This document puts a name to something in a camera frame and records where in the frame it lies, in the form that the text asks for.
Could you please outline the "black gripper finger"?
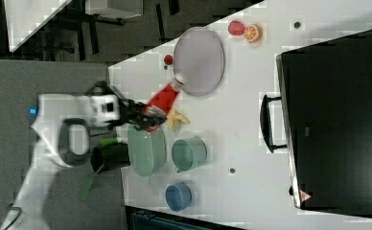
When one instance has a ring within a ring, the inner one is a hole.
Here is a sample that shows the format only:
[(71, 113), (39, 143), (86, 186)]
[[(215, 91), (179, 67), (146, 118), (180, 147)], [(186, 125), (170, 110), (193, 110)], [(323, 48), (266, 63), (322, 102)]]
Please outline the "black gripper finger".
[(137, 101), (134, 101), (134, 100), (128, 100), (128, 108), (130, 110), (144, 110), (147, 107), (148, 106), (145, 103), (137, 102)]
[(137, 130), (154, 130), (166, 122), (166, 118), (161, 117), (142, 117), (136, 122)]

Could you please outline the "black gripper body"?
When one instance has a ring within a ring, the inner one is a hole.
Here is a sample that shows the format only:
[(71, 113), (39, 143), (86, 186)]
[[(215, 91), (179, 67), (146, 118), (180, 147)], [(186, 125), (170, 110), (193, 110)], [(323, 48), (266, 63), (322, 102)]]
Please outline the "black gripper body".
[(119, 127), (124, 124), (136, 125), (136, 122), (142, 117), (146, 117), (143, 110), (130, 110), (128, 108), (128, 99), (118, 100), (118, 115), (119, 119), (114, 120), (111, 125), (113, 127)]

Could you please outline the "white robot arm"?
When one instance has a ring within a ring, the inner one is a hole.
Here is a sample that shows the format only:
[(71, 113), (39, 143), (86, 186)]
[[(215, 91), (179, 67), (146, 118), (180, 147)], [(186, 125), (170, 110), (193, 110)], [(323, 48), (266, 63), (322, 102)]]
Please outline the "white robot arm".
[(132, 124), (147, 130), (166, 120), (145, 105), (116, 94), (73, 96), (41, 94), (31, 129), (37, 134), (32, 163), (0, 230), (51, 230), (43, 210), (52, 184), (64, 169), (90, 159), (90, 131)]

